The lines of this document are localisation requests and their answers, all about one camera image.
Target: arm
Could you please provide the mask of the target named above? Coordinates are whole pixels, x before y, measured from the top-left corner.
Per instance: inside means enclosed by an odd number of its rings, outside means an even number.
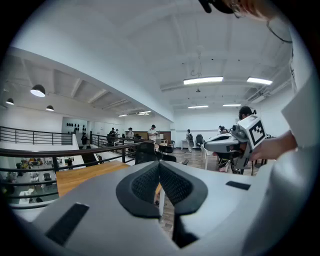
[[[283,153],[294,150],[297,147],[297,142],[290,130],[277,138],[265,139],[257,146],[251,155],[251,161],[257,159],[276,160]]]

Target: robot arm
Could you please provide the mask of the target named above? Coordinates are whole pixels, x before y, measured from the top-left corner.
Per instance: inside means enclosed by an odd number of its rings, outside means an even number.
[[[243,169],[248,164],[253,150],[265,138],[266,133],[261,119],[256,115],[250,115],[233,125],[230,133],[210,138],[204,144],[204,148],[216,153],[230,153],[230,157],[234,158],[235,168]]]

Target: ceiling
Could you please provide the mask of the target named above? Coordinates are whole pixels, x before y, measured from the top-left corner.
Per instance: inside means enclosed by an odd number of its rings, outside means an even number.
[[[4,89],[7,91],[14,89],[19,92],[19,87],[31,89],[33,85],[40,84],[45,88],[46,94],[64,96],[117,114],[144,111],[143,108],[134,105],[127,99],[85,80],[17,56],[6,56],[2,63],[1,73],[5,78]]]
[[[69,4],[89,8],[110,21],[117,35],[143,60],[144,71],[157,81],[160,97],[175,110],[194,105],[248,104],[290,83],[292,45],[276,38],[265,22],[237,19],[215,9],[208,14],[198,0],[70,0]],[[272,21],[270,27],[290,39],[288,27],[280,20]],[[148,110],[80,78],[28,60],[8,56],[4,65],[11,69],[6,80],[12,84],[42,84],[49,93],[117,114]],[[223,81],[184,85],[184,79],[197,77],[191,74],[196,74],[200,65],[202,77],[223,76]],[[273,83],[249,83],[248,77]]]

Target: black office chair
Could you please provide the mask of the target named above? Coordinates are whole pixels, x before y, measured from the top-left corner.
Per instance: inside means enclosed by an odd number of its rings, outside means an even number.
[[[195,137],[195,145],[199,147],[201,151],[201,145],[204,143],[204,137],[201,134],[198,134]]]
[[[135,164],[141,164],[162,159],[162,154],[155,151],[155,144],[142,142],[135,152]]]
[[[177,158],[173,155],[169,155],[170,153],[173,153],[174,152],[174,149],[170,146],[159,146],[159,149],[158,149],[161,153],[162,153],[162,159],[164,161],[171,161],[171,162],[177,162]],[[182,163],[183,165],[187,165],[189,162],[188,159],[184,160],[184,162]]]
[[[172,147],[174,149],[175,148],[175,144],[176,144],[176,142],[174,140],[171,140],[171,143],[168,146],[170,146],[170,147]]]

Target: black rubber pad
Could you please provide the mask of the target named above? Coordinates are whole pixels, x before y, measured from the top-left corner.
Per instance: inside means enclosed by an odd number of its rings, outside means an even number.
[[[237,188],[237,189],[241,189],[241,190],[248,190],[251,186],[249,184],[244,184],[244,183],[235,182],[235,181],[228,181],[226,185]]]
[[[46,236],[63,246],[88,211],[89,206],[75,203],[46,233]]]

